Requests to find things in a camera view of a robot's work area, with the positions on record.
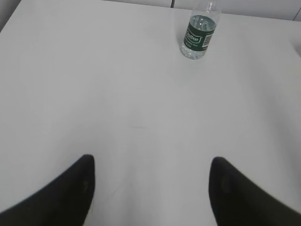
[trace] tabletop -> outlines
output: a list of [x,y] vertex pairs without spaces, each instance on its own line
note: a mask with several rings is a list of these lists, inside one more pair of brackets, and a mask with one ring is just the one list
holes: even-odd
[[0,34],[0,211],[90,153],[86,225],[215,225],[215,156],[301,212],[301,23],[223,14],[193,61],[189,17],[21,1]]

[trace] plastic bottle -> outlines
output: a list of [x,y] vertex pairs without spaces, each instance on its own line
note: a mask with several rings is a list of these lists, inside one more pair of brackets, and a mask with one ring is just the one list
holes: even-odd
[[184,56],[197,60],[206,53],[220,14],[217,0],[198,0],[182,43],[181,52]]

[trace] green bottle label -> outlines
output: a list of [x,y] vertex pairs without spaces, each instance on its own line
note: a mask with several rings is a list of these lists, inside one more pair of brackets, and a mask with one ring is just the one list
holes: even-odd
[[214,30],[209,32],[200,31],[189,23],[184,38],[184,44],[191,50],[204,51],[208,48],[213,33]]

